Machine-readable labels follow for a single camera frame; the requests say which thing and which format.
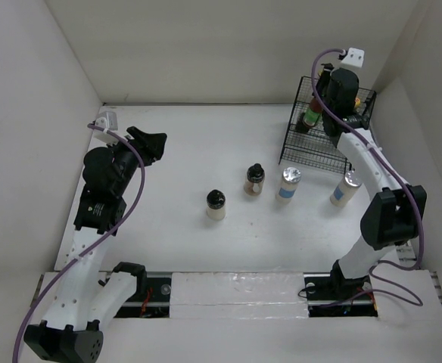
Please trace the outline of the brown spice jar black cap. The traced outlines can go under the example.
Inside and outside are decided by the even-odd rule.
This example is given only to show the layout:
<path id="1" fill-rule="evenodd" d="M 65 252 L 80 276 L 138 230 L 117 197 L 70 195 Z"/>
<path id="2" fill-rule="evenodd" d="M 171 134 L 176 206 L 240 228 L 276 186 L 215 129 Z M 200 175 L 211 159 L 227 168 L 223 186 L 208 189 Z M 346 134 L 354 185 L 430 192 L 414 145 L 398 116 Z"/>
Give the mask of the brown spice jar black cap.
<path id="1" fill-rule="evenodd" d="M 263 190 L 265 172 L 259 163 L 255 163 L 247 169 L 244 183 L 244 191 L 251 196 L 260 195 Z"/>

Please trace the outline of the blue label silver cap jar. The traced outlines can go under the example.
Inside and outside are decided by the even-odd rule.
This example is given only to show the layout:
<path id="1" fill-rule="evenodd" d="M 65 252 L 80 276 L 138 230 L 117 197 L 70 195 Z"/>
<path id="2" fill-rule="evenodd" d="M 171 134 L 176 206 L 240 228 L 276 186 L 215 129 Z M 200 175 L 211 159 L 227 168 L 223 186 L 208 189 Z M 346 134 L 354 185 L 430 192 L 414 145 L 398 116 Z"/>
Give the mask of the blue label silver cap jar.
<path id="1" fill-rule="evenodd" d="M 301 171 L 298 168 L 293 166 L 285 168 L 282 172 L 279 189 L 275 198 L 280 203 L 289 203 L 297 190 L 300 180 Z"/>

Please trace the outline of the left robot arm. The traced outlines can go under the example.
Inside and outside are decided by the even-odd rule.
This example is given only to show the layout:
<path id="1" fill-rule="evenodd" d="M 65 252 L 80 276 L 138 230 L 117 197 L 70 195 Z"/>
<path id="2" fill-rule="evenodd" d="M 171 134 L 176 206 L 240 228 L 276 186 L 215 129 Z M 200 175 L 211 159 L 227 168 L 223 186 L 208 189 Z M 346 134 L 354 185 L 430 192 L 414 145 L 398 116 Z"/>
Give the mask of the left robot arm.
<path id="1" fill-rule="evenodd" d="M 38 324 L 23 320 L 13 353 L 19 358 L 20 343 L 49 362 L 95 362 L 101 354 L 104 329 L 128 299 L 141 299 L 147 293 L 147 274 L 139 264 L 121 262 L 104 286 L 98 273 L 106 252 L 120 226 L 130 217 L 141 198 L 137 191 L 132 205 L 123 194 L 136 172 L 163 156 L 167 135 L 146 133 L 135 126 L 128 138 L 94 123 L 89 128 L 105 137 L 83 158 L 85 182 L 73 221 L 73 238 L 67 264 L 53 277 L 38 298 L 56 287 L 54 301 Z"/>

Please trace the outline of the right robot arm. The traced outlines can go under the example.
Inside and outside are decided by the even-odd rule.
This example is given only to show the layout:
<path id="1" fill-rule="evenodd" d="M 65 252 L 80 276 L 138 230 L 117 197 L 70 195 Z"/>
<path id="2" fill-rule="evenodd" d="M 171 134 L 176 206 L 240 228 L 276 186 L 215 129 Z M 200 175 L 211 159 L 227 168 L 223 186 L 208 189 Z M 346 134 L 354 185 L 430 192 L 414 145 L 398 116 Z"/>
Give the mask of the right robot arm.
<path id="1" fill-rule="evenodd" d="M 360 238 L 332 266 L 328 288 L 348 299 L 395 246 L 424 238 L 422 217 L 427 193 L 408 184 L 377 148 L 369 123 L 355 111 L 359 78 L 337 68 L 316 86 L 322 93 L 322 124 L 332 144 L 351 162 L 370 203 L 360 220 Z"/>

